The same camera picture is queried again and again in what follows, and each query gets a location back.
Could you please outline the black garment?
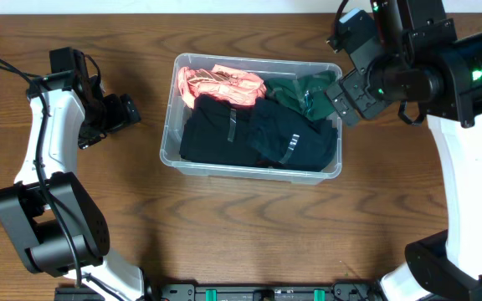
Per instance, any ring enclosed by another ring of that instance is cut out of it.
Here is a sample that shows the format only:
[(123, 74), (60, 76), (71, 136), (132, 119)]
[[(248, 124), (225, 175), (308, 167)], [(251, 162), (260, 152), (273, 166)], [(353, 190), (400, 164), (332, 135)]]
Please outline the black garment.
[(248, 143), (250, 107), (202, 94), (184, 125), (179, 155), (183, 160), (227, 166), (256, 166), (259, 153)]

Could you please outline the dark green garment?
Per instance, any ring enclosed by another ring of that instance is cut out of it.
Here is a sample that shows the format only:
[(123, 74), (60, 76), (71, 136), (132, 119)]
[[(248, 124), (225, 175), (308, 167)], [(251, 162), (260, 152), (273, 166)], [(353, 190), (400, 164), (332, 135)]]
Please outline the dark green garment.
[(326, 91), (336, 79), (336, 74), (332, 71), (310, 74), (298, 79), (268, 79), (264, 81), (265, 97), (310, 121), (323, 120), (335, 112)]

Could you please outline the pink printed t-shirt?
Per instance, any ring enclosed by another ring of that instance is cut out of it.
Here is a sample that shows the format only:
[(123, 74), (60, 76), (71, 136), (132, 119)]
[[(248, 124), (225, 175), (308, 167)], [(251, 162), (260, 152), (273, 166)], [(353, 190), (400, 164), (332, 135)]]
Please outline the pink printed t-shirt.
[(232, 105), (252, 106), (265, 97), (267, 88), (257, 74), (215, 64), (211, 70), (182, 67), (176, 75), (184, 103), (191, 109), (196, 98), (206, 94)]

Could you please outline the navy garment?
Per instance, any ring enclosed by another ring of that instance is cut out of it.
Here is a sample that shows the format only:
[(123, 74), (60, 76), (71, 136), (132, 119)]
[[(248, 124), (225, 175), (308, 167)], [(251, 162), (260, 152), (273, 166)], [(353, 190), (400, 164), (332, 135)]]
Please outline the navy garment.
[(248, 144), (266, 161), (285, 169), (319, 172), (334, 159), (338, 130), (331, 120), (310, 121), (273, 101), (257, 99)]

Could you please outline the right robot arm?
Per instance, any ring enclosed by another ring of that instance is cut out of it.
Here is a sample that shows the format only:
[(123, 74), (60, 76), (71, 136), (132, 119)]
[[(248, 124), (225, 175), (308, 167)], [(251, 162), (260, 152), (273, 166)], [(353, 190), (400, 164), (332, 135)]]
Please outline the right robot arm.
[(373, 300), (482, 300), (482, 32), (459, 38), (440, 0), (339, 8), (329, 45), (353, 69), (327, 97), (349, 126), (392, 104), (427, 125), (441, 161), (448, 227), (409, 243)]

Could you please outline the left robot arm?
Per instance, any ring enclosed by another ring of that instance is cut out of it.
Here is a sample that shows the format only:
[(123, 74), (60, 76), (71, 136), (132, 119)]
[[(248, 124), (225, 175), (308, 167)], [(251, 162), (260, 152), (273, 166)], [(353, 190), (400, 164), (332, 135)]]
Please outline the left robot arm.
[(56, 288), (57, 300), (159, 300), (141, 268), (110, 248), (101, 210), (76, 176), (77, 151), (140, 122), (127, 94), (105, 95), (92, 58), (67, 47), (50, 51), (51, 72), (24, 73), (33, 121), (28, 149), (14, 183), (0, 189), (0, 222), (23, 266), (74, 280)]

